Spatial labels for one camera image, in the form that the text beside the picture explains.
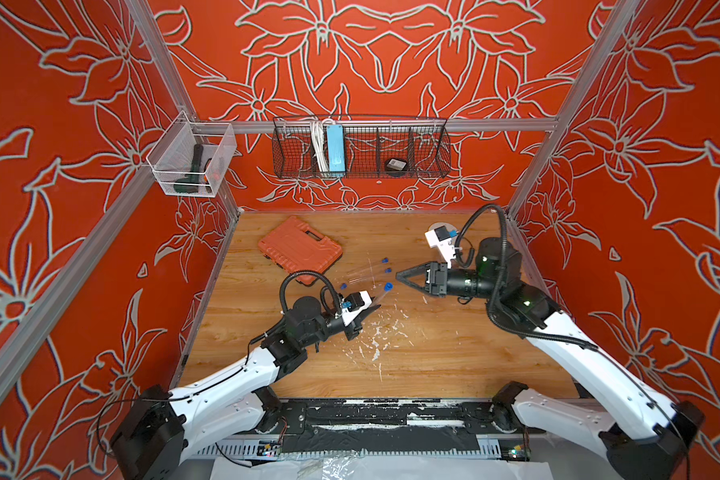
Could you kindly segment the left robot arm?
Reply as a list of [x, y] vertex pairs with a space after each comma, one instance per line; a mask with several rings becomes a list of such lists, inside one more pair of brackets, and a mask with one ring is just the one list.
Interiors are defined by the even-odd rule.
[[293, 373], [316, 347], [343, 334], [356, 338], [380, 307], [366, 291], [340, 299], [336, 311], [306, 296], [253, 340], [242, 359], [185, 387], [154, 385], [135, 399], [108, 446], [125, 479], [167, 479], [178, 466], [220, 440], [267, 426], [280, 402], [272, 384]]

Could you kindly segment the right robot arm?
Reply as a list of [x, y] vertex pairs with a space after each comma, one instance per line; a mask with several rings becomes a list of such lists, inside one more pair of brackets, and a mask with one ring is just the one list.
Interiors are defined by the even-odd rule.
[[491, 400], [491, 421], [505, 433], [535, 428], [604, 458], [623, 479], [669, 479], [687, 463], [704, 422], [688, 401], [675, 402], [597, 346], [542, 290], [521, 278], [521, 254], [507, 241], [481, 241], [474, 265], [425, 262], [397, 272], [425, 295], [483, 299], [489, 320], [527, 340], [565, 369], [601, 406], [588, 410], [512, 381]]

